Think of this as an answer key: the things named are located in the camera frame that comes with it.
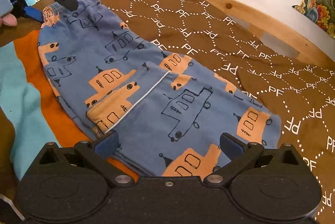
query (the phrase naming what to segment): metal bolt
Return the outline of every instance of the metal bolt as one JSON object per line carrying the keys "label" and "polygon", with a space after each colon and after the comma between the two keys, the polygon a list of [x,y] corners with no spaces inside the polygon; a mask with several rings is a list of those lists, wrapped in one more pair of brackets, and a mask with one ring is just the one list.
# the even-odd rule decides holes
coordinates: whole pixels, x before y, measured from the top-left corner
{"label": "metal bolt", "polygon": [[166,185],[166,186],[173,186],[174,183],[173,183],[173,182],[166,182],[165,185]]}
{"label": "metal bolt", "polygon": [[128,176],[128,175],[119,175],[115,178],[115,181],[117,183],[125,184],[125,183],[128,183],[128,182],[131,182],[131,177]]}
{"label": "metal bolt", "polygon": [[211,183],[220,183],[223,181],[223,178],[220,175],[209,175],[207,181]]}

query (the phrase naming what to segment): wooden bed frame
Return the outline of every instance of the wooden bed frame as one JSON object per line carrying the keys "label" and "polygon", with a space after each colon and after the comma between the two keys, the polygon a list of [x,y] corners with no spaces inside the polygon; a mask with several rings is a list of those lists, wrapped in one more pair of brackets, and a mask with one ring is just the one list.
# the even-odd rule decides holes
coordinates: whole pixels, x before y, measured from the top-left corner
{"label": "wooden bed frame", "polygon": [[250,23],[249,31],[257,38],[267,32],[299,52],[297,60],[322,68],[335,68],[331,60],[317,46],[284,23],[235,0],[206,0],[225,13]]}

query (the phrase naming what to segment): brown bedsheet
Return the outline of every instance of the brown bedsheet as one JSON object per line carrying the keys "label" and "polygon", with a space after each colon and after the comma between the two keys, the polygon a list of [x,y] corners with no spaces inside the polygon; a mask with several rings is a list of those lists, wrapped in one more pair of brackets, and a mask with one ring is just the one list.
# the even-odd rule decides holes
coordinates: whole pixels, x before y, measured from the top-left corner
{"label": "brown bedsheet", "polygon": [[[36,6],[44,7],[51,0]],[[292,143],[322,187],[315,214],[334,223],[334,72],[276,54],[204,0],[101,0],[132,31],[161,49],[187,54],[265,105],[282,121],[279,145]],[[21,23],[18,36],[38,26]],[[13,40],[8,29],[2,41]]]}

